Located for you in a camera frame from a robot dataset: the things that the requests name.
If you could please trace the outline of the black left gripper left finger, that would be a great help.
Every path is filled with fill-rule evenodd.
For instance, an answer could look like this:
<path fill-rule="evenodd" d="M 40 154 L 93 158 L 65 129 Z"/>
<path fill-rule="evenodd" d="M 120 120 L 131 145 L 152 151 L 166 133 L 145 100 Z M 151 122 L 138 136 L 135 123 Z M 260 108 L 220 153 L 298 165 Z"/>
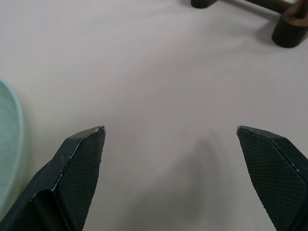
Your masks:
<path fill-rule="evenodd" d="M 78 132 L 26 185 L 0 231 L 82 231 L 97 187 L 103 126 Z"/>

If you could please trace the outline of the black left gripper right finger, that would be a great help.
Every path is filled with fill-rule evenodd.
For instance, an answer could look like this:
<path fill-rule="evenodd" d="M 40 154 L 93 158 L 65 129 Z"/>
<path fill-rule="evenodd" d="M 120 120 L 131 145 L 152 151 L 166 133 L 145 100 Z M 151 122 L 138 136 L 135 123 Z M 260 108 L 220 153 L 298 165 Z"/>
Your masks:
<path fill-rule="evenodd" d="M 276 231 L 308 231 L 308 158 L 287 138 L 237 128 L 253 187 Z"/>

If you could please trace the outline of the dark wooden stand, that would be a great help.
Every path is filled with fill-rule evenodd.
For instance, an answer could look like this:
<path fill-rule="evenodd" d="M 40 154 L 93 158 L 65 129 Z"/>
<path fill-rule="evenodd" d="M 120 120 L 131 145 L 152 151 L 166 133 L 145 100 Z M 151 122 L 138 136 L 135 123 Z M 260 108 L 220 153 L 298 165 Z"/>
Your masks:
<path fill-rule="evenodd" d="M 281 16 L 272 33 L 272 41 L 283 48 L 298 46 L 308 33 L 308 0 L 244 0 L 279 13 Z"/>

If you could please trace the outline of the green plate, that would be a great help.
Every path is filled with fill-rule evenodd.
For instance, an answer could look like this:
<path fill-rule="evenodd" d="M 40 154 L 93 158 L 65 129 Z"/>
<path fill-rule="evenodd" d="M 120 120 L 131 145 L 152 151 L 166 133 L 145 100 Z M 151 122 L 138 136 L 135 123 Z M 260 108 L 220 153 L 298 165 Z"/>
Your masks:
<path fill-rule="evenodd" d="M 26 170 L 25 120 L 15 91 L 0 79 L 0 217 L 18 197 Z"/>

